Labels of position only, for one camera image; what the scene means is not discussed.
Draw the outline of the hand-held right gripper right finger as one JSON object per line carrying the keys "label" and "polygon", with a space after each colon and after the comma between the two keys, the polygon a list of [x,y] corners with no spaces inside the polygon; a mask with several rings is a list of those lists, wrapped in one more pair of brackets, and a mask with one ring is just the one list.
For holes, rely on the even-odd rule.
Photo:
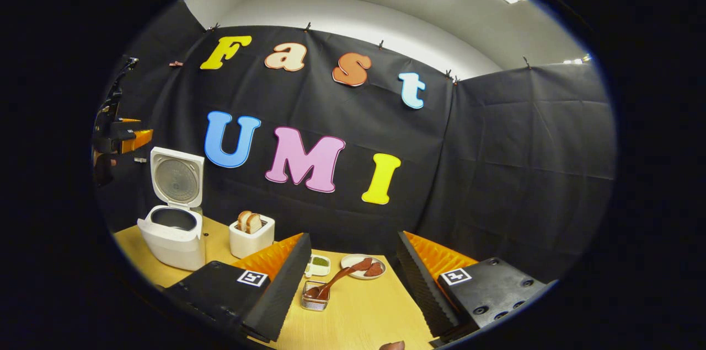
{"label": "hand-held right gripper right finger", "polygon": [[411,295],[437,340],[488,329],[550,289],[499,257],[476,261],[404,230],[398,239]]}

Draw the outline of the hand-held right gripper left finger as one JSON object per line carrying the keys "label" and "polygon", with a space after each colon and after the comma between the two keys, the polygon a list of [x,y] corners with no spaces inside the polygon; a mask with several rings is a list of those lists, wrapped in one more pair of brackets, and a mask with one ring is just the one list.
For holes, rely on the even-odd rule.
{"label": "hand-held right gripper left finger", "polygon": [[297,234],[232,264],[211,261],[162,293],[230,337],[275,342],[310,256],[310,235]]}

